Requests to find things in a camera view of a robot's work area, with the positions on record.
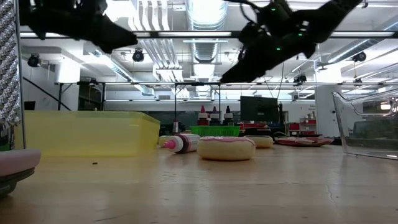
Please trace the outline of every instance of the pink object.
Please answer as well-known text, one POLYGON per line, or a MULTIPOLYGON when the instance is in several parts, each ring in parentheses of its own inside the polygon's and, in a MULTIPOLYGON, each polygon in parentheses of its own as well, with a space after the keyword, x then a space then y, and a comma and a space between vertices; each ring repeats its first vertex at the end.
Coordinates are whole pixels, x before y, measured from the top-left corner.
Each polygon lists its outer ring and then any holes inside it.
POLYGON ((166 149, 174 149, 176 146, 177 146, 177 145, 176 145, 176 143, 175 143, 174 140, 166 141, 166 142, 163 144, 163 147, 165 147, 166 149))
POLYGON ((36 149, 21 149, 0 152, 0 177, 35 168, 41 153, 36 149))
POLYGON ((330 144, 334 139, 330 138, 317 138, 317 137, 282 137, 275 138, 275 141, 279 144, 286 146, 307 146, 307 147, 319 147, 326 144, 330 144))
POLYGON ((242 138, 242 137, 202 137, 199 139, 200 141, 220 141, 220 142, 237 142, 237 141, 248 141, 253 146, 256 146, 256 143, 252 139, 242 138))

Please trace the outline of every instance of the yellow plastic bin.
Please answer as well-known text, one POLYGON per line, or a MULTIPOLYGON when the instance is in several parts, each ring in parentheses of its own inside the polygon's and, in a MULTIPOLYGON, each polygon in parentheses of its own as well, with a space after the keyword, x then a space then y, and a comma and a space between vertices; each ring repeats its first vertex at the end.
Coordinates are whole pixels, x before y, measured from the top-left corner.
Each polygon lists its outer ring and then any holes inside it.
POLYGON ((27 147, 45 157, 139 156, 155 151, 159 129, 160 121, 140 112, 25 111, 27 147))

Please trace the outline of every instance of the transparent container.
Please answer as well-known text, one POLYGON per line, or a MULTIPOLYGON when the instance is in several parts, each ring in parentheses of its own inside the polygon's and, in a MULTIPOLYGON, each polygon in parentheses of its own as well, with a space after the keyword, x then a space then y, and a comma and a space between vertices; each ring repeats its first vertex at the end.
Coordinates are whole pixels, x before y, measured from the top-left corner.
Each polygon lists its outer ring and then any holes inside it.
POLYGON ((349 100, 333 93, 345 153, 398 159, 398 90, 349 100))

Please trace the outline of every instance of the pink bottle cap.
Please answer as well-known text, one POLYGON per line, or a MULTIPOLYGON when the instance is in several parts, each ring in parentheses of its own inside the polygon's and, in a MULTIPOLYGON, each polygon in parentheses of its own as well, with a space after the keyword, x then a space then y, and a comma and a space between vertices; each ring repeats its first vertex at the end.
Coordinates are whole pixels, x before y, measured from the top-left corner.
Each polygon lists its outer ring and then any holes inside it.
POLYGON ((174 140, 168 140, 163 144, 163 147, 165 147, 166 149, 174 149, 176 147, 176 143, 174 140))

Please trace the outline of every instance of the wooden table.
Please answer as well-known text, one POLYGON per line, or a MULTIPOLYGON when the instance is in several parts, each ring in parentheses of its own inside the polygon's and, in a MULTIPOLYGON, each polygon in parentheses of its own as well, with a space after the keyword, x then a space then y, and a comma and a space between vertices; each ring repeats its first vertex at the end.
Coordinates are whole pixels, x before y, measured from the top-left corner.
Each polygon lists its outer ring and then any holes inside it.
POLYGON ((0 201, 1 224, 397 222, 398 163, 336 146, 275 146, 243 162, 165 149, 48 158, 0 201))

